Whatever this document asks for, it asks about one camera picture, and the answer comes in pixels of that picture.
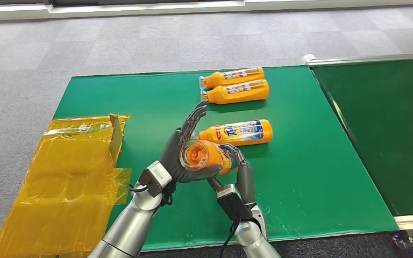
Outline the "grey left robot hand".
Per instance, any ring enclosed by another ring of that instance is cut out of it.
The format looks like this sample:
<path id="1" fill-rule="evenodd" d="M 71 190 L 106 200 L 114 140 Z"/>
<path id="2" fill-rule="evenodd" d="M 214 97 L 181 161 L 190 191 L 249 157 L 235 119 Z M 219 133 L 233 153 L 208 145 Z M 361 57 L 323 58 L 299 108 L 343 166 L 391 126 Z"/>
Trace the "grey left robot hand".
<path id="1" fill-rule="evenodd" d="M 173 182 L 188 183 L 209 179 L 216 176 L 222 168 L 219 164 L 213 164 L 198 171 L 190 171 L 182 166 L 179 159 L 181 147 L 191 139 L 197 123 L 206 115 L 207 105 L 207 101 L 201 101 L 193 108 L 183 124 L 171 134 L 161 153 L 159 161 L 169 172 Z"/>

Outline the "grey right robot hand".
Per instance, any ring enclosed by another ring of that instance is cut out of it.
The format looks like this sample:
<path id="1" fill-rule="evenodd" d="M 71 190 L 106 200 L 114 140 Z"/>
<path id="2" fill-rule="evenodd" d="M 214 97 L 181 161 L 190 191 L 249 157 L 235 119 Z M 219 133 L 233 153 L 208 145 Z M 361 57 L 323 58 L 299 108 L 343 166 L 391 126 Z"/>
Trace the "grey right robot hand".
<path id="1" fill-rule="evenodd" d="M 220 144 L 222 150 L 231 154 L 237 163 L 236 187 L 246 205 L 255 204 L 254 171 L 241 150 L 232 144 Z"/>

